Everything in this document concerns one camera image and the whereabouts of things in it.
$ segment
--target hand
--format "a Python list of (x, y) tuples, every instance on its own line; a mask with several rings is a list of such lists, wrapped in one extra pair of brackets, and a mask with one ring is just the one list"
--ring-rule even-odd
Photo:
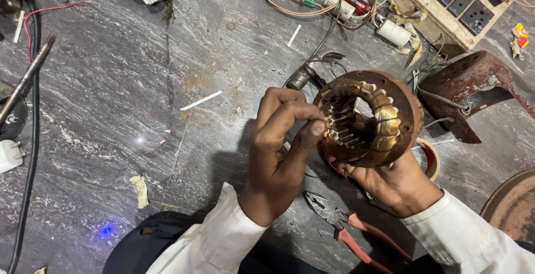
[(394, 162), (391, 168), (356, 168), (347, 163), (327, 160), (344, 169), (368, 193), (390, 206), (400, 218), (424, 211), (444, 195), (420, 169), (411, 150)]
[[(308, 123), (284, 156), (284, 135), (297, 120)], [(251, 132), (247, 183), (238, 197), (241, 209), (253, 222), (267, 227), (290, 207), (301, 188), (307, 157), (326, 129), (319, 108), (307, 104), (302, 92), (268, 88)]]

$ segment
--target gray stone floor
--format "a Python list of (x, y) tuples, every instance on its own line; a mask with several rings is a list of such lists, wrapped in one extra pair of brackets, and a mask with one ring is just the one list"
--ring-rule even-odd
[[(65, 4), (37, 1), (40, 7)], [(260, 98), (267, 87), (283, 84), (331, 23), (327, 18), (296, 21), (265, 0), (167, 0), (152, 7), (141, 0), (69, 1), (93, 6), (48, 12), (42, 18), (43, 36), (56, 34), (57, 41), (41, 69), (41, 149), (17, 273), (32, 273), (45, 264), (51, 273), (100, 273), (113, 247), (147, 216), (170, 210), (202, 220), (224, 181), (241, 190)], [(245, 24), (227, 30), (226, 22), (238, 17)], [(517, 22), (535, 35), (534, 19), (532, 10), (512, 5), (474, 50), (492, 51), (535, 86), (533, 46), (519, 61), (510, 58), (508, 45)], [(26, 40), (13, 44), (14, 25), (2, 22), (6, 40), (0, 42), (0, 79), (14, 84), (27, 65)], [(288, 48), (298, 24), (303, 27)], [(357, 32), (336, 28), (326, 47), (346, 54), (349, 69), (378, 69), (410, 79), (407, 57), (389, 49), (370, 26)], [(217, 98), (179, 111), (218, 90), (223, 94)], [(311, 100), (316, 90), (305, 92)], [(442, 164), (436, 182), (479, 212), (501, 183), (533, 168), (535, 120), (510, 100), (477, 113), (469, 123), (483, 143), (437, 145)], [(452, 138), (440, 126), (422, 136)], [(157, 145), (159, 139), (166, 141)], [(19, 140), (29, 151), (30, 125)], [(317, 153), (310, 167), (330, 174)], [(24, 164), (0, 174), (2, 269), (11, 257), (26, 171)], [(142, 210), (128, 182), (138, 174), (145, 176), (151, 199)], [(398, 220), (368, 205), (352, 181), (305, 178), (303, 189), (357, 211), (415, 257), (425, 253)], [(329, 273), (373, 272), (333, 240), (332, 232), (298, 196), (263, 240)], [(392, 269), (403, 264), (375, 239), (356, 229), (351, 234)]]

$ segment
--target white plug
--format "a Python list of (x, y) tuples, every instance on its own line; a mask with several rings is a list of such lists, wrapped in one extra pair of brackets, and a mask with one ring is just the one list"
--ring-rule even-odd
[(20, 142), (12, 140), (0, 141), (0, 173), (7, 172), (23, 163), (26, 153), (20, 153)]

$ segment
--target white sleeve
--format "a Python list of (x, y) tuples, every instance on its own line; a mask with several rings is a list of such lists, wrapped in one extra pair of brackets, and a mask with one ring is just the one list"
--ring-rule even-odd
[(147, 274), (237, 273), (241, 261), (267, 227), (242, 211), (234, 188), (225, 182), (219, 201), (202, 224), (191, 226), (150, 266)]
[(446, 274), (535, 273), (535, 255), (443, 192), (430, 208), (401, 221)]

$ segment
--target copper wire coil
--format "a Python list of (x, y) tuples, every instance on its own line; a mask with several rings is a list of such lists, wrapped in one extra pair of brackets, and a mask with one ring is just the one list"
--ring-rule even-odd
[[(361, 98), (372, 110), (355, 111)], [(329, 126), (320, 147), (340, 161), (362, 168), (387, 166), (409, 150), (423, 126), (423, 109), (409, 89), (379, 71), (344, 74), (314, 99)]]

